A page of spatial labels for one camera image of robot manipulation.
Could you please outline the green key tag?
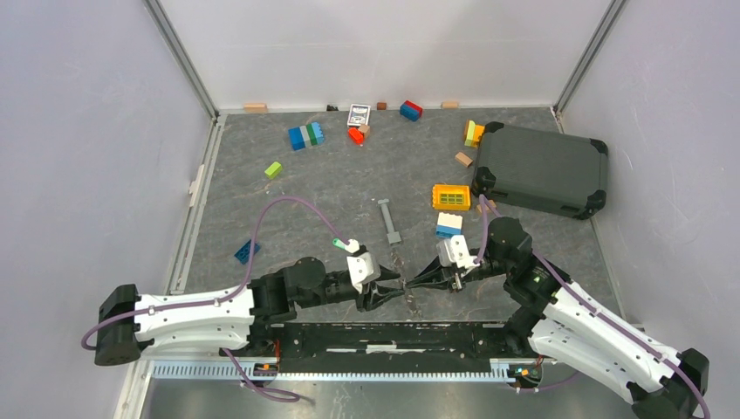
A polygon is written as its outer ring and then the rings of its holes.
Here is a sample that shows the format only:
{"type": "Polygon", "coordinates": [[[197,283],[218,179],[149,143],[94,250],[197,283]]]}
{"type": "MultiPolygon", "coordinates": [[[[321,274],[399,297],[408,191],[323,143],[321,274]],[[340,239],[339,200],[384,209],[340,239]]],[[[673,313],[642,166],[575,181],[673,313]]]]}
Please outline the green key tag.
{"type": "Polygon", "coordinates": [[[340,240],[339,238],[334,238],[333,241],[332,241],[332,244],[335,247],[340,248],[342,250],[344,250],[346,248],[346,244],[342,240],[340,240]]]}

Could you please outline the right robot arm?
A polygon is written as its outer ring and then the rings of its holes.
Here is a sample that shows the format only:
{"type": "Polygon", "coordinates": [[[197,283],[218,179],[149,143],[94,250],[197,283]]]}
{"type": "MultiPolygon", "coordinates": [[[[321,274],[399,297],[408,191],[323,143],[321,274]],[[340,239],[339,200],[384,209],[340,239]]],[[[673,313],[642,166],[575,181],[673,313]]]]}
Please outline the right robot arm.
{"type": "Polygon", "coordinates": [[[639,418],[692,418],[698,409],[710,416],[709,359],[694,348],[665,345],[607,309],[535,251],[517,219],[489,221],[477,251],[462,235],[444,238],[437,250],[408,286],[455,292],[503,275],[504,290],[519,305],[504,325],[511,354],[565,363],[611,389],[639,418]]]}

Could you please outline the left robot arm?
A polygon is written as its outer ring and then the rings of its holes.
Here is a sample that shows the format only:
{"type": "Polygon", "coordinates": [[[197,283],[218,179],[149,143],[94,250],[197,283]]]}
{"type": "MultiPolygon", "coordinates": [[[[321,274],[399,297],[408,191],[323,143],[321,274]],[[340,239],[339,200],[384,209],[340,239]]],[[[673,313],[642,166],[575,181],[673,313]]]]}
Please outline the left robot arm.
{"type": "Polygon", "coordinates": [[[94,363],[110,367],[143,355],[222,352],[247,349],[267,354],[274,344],[270,327],[296,319],[298,309],[352,301],[372,311],[402,295],[385,280],[400,274],[366,253],[347,258],[344,271],[328,271],[313,257],[252,279],[244,288],[176,296],[141,294],[120,285],[99,307],[94,328],[94,363]]]}

